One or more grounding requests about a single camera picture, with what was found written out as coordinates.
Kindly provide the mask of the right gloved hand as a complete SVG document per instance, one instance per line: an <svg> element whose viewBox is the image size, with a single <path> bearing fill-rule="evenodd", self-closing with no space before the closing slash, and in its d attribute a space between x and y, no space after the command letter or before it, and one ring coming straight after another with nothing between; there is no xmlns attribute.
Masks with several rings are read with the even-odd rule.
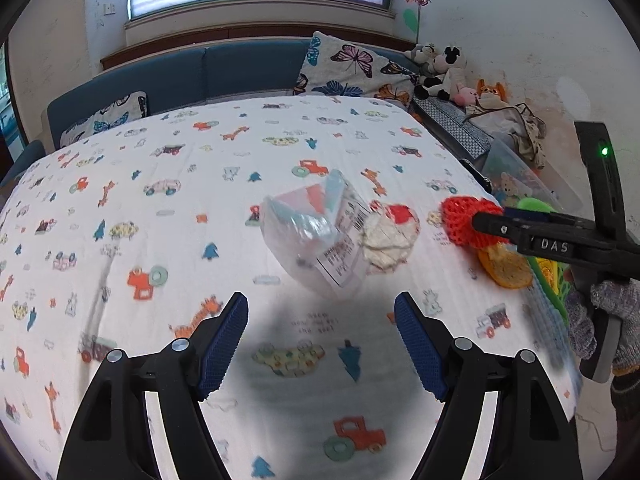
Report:
<svg viewBox="0 0 640 480"><path fill-rule="evenodd" d="M622 321L620 342L612 363L615 376L635 372L639 368L639 283L631 280L627 285L611 281L592 285L590 300L593 307ZM572 287L565 298L570 341L575 353L582 359L589 359L597 349L594 324L588 318L584 296Z"/></svg>

